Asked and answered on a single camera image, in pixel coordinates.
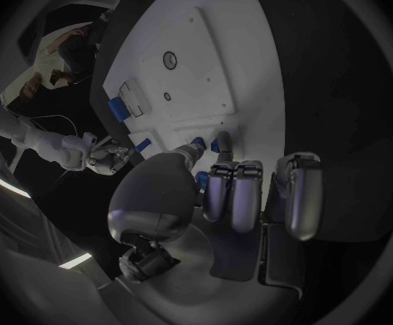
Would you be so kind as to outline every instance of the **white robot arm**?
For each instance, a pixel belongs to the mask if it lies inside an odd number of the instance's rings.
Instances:
[[[28,118],[16,118],[1,105],[0,136],[11,139],[19,148],[35,150],[43,159],[55,161],[66,170],[89,168],[107,176],[120,170],[133,152],[117,143],[95,147],[97,137],[89,132],[80,138],[42,131]]]

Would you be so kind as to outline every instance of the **white shirt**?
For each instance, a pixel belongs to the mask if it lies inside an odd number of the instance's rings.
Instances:
[[[65,79],[60,78],[55,85],[49,82],[52,75],[52,70],[66,71],[66,64],[58,51],[49,54],[48,47],[39,49],[34,60],[34,72],[41,74],[41,84],[48,89],[56,89],[68,85]]]

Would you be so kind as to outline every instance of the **light strip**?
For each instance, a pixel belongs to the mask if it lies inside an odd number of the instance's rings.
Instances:
[[[62,269],[71,269],[72,267],[81,264],[82,262],[88,260],[89,258],[91,258],[91,254],[86,253],[80,256],[79,258],[75,258],[65,264],[60,265],[59,267],[61,267]]]
[[[11,184],[8,184],[6,181],[3,181],[2,179],[0,179],[0,185],[3,186],[4,188],[13,191],[14,193],[31,198],[31,196],[26,191],[20,190],[15,186],[12,186]]]

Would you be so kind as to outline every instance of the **blue component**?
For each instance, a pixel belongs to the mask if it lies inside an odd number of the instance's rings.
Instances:
[[[130,113],[128,112],[123,101],[121,101],[121,98],[115,97],[114,99],[109,100],[108,106],[119,123],[130,117]]]
[[[195,137],[192,140],[191,144],[199,144],[200,146],[203,146],[204,150],[207,149],[207,147],[206,147],[206,145],[204,143],[204,140],[201,137]]]
[[[219,146],[217,145],[217,139],[215,139],[210,145],[212,152],[219,153]]]
[[[135,151],[137,151],[138,153],[142,152],[145,148],[147,148],[149,145],[151,144],[151,141],[149,139],[145,139],[144,141],[142,141],[140,144],[138,144],[135,147]]]
[[[195,181],[201,186],[202,190],[206,189],[207,179],[209,179],[209,174],[204,171],[199,171],[195,176]]]

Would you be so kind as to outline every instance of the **man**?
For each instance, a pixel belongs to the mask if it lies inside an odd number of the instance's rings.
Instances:
[[[70,30],[39,50],[33,65],[34,75],[20,90],[21,99],[32,100],[42,86],[54,90],[90,77],[96,43],[101,43],[112,13],[112,9],[108,10],[93,23]]]

